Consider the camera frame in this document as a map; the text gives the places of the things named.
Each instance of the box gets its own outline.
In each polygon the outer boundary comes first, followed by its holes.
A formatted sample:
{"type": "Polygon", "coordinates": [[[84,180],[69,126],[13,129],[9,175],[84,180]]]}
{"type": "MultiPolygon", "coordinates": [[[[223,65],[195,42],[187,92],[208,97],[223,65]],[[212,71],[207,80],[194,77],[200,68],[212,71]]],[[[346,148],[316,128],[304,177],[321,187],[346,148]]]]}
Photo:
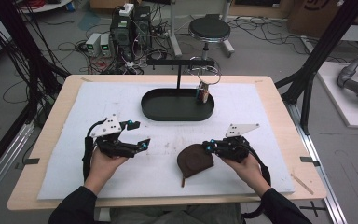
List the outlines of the box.
{"type": "Polygon", "coordinates": [[[122,7],[126,3],[133,3],[136,0],[89,0],[89,4],[91,8],[94,9],[100,9],[100,8],[107,8],[107,9],[113,9],[116,7],[122,7]]]}
{"type": "Polygon", "coordinates": [[[321,37],[338,10],[337,1],[296,0],[287,28],[297,35],[321,37]]]}

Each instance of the wooden table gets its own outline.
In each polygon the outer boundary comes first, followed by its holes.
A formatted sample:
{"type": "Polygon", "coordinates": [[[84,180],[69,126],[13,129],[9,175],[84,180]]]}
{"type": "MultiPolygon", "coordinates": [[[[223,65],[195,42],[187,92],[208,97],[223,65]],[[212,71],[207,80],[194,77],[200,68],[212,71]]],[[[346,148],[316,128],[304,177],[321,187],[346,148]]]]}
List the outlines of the wooden table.
{"type": "MultiPolygon", "coordinates": [[[[7,207],[10,210],[34,210],[55,208],[61,200],[37,200],[54,149],[68,114],[83,82],[171,82],[177,76],[91,76],[72,75],[62,87],[48,120],[35,143],[30,158],[40,158],[38,164],[26,165],[14,188],[7,207]]],[[[197,77],[184,76],[182,82],[199,83],[197,77]]],[[[222,76],[222,83],[255,84],[267,113],[270,126],[275,134],[282,156],[292,176],[296,192],[286,195],[290,200],[322,199],[326,190],[312,162],[302,162],[300,157],[308,157],[296,127],[292,122],[281,96],[269,77],[222,76]]],[[[97,207],[167,205],[194,203],[244,203],[259,201],[258,197],[244,195],[165,197],[165,198],[122,198],[99,199],[97,207]]]]}

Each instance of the black sleeve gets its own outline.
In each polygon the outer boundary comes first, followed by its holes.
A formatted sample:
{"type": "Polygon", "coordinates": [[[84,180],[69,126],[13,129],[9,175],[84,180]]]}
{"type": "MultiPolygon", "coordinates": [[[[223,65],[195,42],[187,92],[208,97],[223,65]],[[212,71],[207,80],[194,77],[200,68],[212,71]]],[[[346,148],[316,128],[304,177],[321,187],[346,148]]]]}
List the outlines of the black sleeve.
{"type": "Polygon", "coordinates": [[[85,188],[80,187],[68,195],[53,211],[48,224],[94,223],[94,208],[97,196],[85,188]]]}
{"type": "Polygon", "coordinates": [[[300,210],[275,189],[267,190],[261,197],[267,217],[274,224],[311,223],[300,210]]]}

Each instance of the black oval tray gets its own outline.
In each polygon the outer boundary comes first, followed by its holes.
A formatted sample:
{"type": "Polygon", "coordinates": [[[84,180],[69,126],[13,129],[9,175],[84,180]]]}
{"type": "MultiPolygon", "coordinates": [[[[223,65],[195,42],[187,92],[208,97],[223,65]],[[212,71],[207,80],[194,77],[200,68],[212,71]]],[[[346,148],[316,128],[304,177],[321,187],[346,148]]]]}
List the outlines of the black oval tray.
{"type": "Polygon", "coordinates": [[[214,99],[206,103],[196,100],[196,89],[154,89],[142,97],[145,116],[155,121],[201,121],[209,118],[214,99]]]}

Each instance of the hand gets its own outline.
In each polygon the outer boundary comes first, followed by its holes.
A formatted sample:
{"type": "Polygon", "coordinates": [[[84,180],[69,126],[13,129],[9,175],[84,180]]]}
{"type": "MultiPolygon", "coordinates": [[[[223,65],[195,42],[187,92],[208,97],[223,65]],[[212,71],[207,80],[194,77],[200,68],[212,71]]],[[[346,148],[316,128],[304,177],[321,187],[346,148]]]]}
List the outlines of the hand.
{"type": "Polygon", "coordinates": [[[110,158],[103,154],[100,149],[95,148],[91,159],[91,169],[84,187],[90,189],[95,195],[98,195],[106,182],[115,173],[118,166],[123,164],[127,159],[125,157],[110,158]]]}
{"type": "Polygon", "coordinates": [[[252,154],[249,154],[241,163],[224,158],[222,158],[222,161],[229,165],[240,179],[246,182],[258,196],[263,196],[263,194],[271,188],[261,175],[260,166],[252,154]]]}

